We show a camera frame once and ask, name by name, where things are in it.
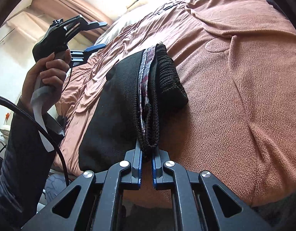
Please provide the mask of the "left forearm dark sleeve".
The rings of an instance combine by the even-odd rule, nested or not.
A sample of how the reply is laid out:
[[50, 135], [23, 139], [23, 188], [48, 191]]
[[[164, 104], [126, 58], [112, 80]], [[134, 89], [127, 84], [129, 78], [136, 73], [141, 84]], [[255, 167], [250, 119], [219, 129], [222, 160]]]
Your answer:
[[19, 230], [36, 214], [55, 156], [38, 130], [14, 114], [0, 174], [0, 230]]

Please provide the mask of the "person's left hand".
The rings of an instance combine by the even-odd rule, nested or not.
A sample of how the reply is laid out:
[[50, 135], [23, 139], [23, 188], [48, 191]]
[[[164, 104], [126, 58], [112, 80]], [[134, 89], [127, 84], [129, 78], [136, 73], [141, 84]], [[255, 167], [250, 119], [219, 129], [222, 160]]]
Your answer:
[[51, 53], [48, 57], [38, 60], [28, 71], [22, 86], [20, 101], [27, 112], [33, 113], [30, 101], [34, 92], [36, 79], [39, 77], [42, 83], [54, 88], [54, 94], [48, 99], [42, 110], [46, 113], [54, 104], [56, 104], [62, 95], [62, 86], [69, 70], [71, 61], [70, 50], [65, 51], [64, 59], [56, 59], [55, 54]]

